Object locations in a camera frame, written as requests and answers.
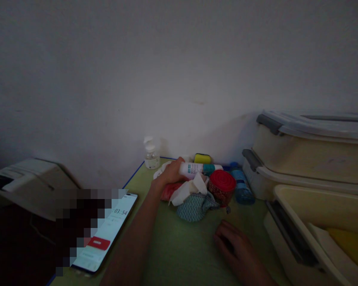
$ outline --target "plastic storage box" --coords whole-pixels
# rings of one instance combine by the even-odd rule
[[[358,196],[278,185],[264,225],[293,285],[351,285],[305,225],[358,233]]]
[[[358,184],[358,115],[263,111],[252,147],[281,174]]]
[[[358,184],[332,182],[299,176],[275,173],[263,165],[256,154],[250,149],[243,150],[245,157],[243,172],[255,197],[262,200],[273,200],[273,189],[276,185],[287,184],[294,186],[323,189],[338,193],[358,195]]]

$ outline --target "red button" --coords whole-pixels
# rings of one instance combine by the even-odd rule
[[[110,241],[93,236],[93,238],[89,241],[88,245],[101,250],[106,250],[110,245]]]

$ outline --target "hand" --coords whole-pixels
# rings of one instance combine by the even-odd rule
[[[216,229],[214,240],[232,272],[242,284],[276,285],[242,231],[222,220]]]
[[[179,157],[177,160],[168,164],[164,172],[159,177],[157,177],[156,180],[159,180],[164,185],[176,183],[179,181],[188,181],[186,176],[179,174],[179,168],[182,162],[184,162],[184,159]]]

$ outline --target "phone screen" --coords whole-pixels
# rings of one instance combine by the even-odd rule
[[[77,256],[73,266],[88,272],[96,272],[99,269],[137,197],[136,194],[126,193],[122,199],[118,200],[117,207],[112,209],[109,217],[105,219],[95,236]]]

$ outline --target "table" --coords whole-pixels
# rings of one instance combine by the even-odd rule
[[[167,161],[167,158],[161,159],[162,164]],[[125,189],[139,194],[139,200],[120,234],[121,237],[146,197],[155,171],[148,170],[142,164],[126,184]],[[264,201],[257,200],[252,206],[244,206],[239,205],[233,197],[230,207],[230,214],[225,209],[208,211],[200,222],[187,222],[176,215],[176,207],[161,202],[142,285],[240,285],[212,238],[222,219],[243,230],[279,285],[291,285],[263,225],[267,213]],[[85,277],[66,267],[64,276],[56,277],[51,285],[98,285],[115,248],[116,245],[108,254],[105,267],[101,267],[96,275]]]

